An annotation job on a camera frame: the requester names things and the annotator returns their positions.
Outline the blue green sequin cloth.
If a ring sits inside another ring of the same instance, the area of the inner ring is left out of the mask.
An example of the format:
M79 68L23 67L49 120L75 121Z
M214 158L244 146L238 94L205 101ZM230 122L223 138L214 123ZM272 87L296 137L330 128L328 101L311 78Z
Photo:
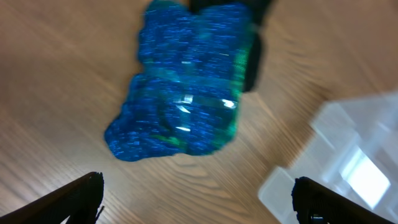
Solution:
M204 156L234 138L251 18L238 2L196 13L177 1L148 5L137 51L142 72L104 134L116 158Z

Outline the black cloth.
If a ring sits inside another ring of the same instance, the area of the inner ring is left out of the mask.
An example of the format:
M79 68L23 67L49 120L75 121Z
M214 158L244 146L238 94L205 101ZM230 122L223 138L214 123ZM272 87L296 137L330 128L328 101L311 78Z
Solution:
M239 2L250 8L252 12L252 24L256 28L254 42L250 49L248 62L246 65L246 73L244 76L243 92L247 93L256 86L259 74L260 59L265 51L265 43L261 40L259 29L263 27L263 20L266 14L274 4L274 0L189 0L189 10L197 13L200 10L216 5L229 4Z

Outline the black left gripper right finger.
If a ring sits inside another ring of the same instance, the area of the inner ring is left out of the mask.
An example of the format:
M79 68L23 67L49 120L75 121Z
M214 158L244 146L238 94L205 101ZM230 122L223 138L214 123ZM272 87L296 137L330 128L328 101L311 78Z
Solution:
M295 179L292 206L300 224L393 224L308 177Z

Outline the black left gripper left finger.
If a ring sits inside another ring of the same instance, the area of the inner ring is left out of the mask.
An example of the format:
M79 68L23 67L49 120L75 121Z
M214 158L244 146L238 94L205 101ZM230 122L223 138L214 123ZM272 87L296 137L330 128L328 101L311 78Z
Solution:
M90 172L1 217L3 224L96 223L104 207L104 178Z

